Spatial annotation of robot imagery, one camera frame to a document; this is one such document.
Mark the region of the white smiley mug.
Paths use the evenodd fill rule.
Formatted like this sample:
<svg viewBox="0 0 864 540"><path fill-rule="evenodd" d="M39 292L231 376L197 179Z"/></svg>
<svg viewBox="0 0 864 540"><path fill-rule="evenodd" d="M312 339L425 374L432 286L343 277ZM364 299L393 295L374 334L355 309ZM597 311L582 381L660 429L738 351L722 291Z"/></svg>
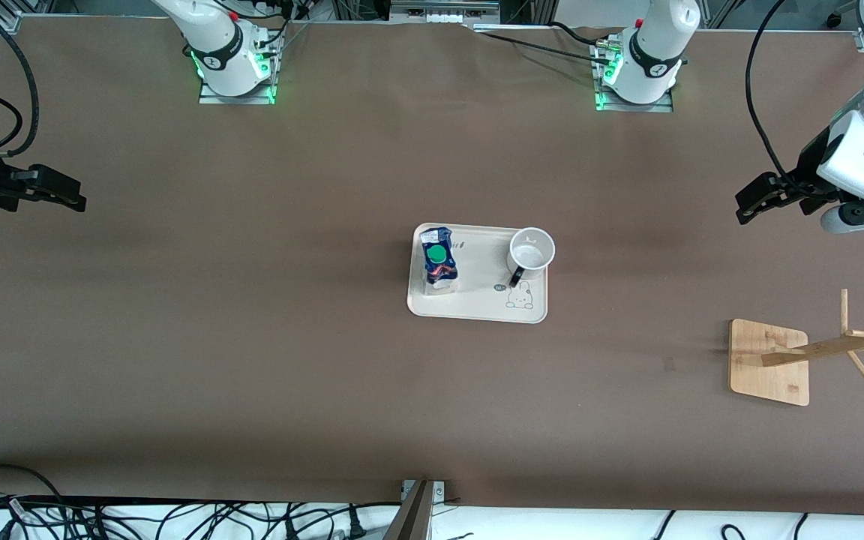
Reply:
<svg viewBox="0 0 864 540"><path fill-rule="evenodd" d="M508 287L515 288L521 281L543 279L555 259L555 240L544 229L519 229L508 242L506 265L510 277Z"/></svg>

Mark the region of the blue white milk carton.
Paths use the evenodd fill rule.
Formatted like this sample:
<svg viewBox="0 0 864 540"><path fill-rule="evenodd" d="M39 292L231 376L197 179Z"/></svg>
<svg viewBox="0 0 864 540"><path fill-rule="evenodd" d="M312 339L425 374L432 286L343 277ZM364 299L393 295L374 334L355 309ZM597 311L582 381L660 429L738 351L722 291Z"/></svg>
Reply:
<svg viewBox="0 0 864 540"><path fill-rule="evenodd" d="M419 233L423 270L423 293L434 296L458 288L458 264L453 256L452 230L446 226Z"/></svg>

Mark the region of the white rabbit print tray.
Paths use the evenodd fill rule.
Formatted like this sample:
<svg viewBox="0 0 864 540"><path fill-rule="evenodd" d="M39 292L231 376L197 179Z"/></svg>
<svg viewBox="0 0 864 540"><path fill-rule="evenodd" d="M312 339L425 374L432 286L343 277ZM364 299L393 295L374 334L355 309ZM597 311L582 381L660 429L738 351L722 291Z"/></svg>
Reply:
<svg viewBox="0 0 864 540"><path fill-rule="evenodd" d="M428 281L426 253L442 224L425 223L412 233L406 305L426 317L538 324L548 315L548 268L526 271L513 284L511 246L527 239L523 229L449 224L450 253L458 263L456 280Z"/></svg>

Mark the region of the wooden mug tree stand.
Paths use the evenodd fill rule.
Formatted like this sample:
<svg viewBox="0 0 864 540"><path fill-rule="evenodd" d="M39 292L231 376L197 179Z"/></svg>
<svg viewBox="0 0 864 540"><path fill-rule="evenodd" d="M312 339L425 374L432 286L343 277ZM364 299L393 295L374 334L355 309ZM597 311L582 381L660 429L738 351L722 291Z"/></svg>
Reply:
<svg viewBox="0 0 864 540"><path fill-rule="evenodd" d="M839 296L839 335L810 342L799 329L744 319L729 322L729 389L739 395L805 407L812 362L847 356L864 380L864 329L851 327L849 290Z"/></svg>

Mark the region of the white power strip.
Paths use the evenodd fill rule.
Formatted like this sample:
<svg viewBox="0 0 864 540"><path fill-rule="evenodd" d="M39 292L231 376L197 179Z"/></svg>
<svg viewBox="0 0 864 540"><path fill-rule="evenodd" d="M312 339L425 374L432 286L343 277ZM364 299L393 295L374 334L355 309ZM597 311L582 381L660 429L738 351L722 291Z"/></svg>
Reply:
<svg viewBox="0 0 864 540"><path fill-rule="evenodd" d="M397 23L500 24L500 0L388 0Z"/></svg>

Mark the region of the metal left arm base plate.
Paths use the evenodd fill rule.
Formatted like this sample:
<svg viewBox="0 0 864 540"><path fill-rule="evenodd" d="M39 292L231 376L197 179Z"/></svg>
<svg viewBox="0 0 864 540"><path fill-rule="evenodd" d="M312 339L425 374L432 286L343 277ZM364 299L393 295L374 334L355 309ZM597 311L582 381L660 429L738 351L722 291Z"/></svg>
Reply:
<svg viewBox="0 0 864 540"><path fill-rule="evenodd" d="M670 89L652 103L633 103L621 98L608 83L624 65L620 45L609 40L597 40L589 45L595 108L598 112L672 113L674 103Z"/></svg>

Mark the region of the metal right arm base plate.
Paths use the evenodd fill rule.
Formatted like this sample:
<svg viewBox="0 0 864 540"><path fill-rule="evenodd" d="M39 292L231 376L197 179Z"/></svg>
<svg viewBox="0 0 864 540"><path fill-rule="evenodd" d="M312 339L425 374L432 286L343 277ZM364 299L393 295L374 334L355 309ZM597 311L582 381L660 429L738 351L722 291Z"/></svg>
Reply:
<svg viewBox="0 0 864 540"><path fill-rule="evenodd" d="M243 35L235 52L219 57L194 51L191 57L201 79L201 104L272 105L277 100L283 37L255 27Z"/></svg>

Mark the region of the small metal bracket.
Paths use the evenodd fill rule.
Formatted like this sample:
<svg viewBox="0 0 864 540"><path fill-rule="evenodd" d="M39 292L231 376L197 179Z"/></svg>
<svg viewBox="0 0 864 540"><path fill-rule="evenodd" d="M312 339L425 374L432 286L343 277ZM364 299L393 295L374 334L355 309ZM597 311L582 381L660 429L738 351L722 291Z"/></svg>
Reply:
<svg viewBox="0 0 864 540"><path fill-rule="evenodd" d="M401 483L399 496L401 502L405 502L415 485L417 485L415 479L405 479L405 481ZM446 501L446 483L444 481L433 481L432 489L434 492L432 495L432 505L443 505Z"/></svg>

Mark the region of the grey metal post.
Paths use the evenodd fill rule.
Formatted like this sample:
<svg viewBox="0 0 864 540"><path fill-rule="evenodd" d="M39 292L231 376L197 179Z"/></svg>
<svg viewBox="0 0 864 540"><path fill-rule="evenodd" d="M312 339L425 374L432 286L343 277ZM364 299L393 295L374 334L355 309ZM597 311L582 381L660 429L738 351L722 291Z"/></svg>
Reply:
<svg viewBox="0 0 864 540"><path fill-rule="evenodd" d="M429 540L430 520L437 494L435 481L428 478L413 481L406 489L406 498L382 540Z"/></svg>

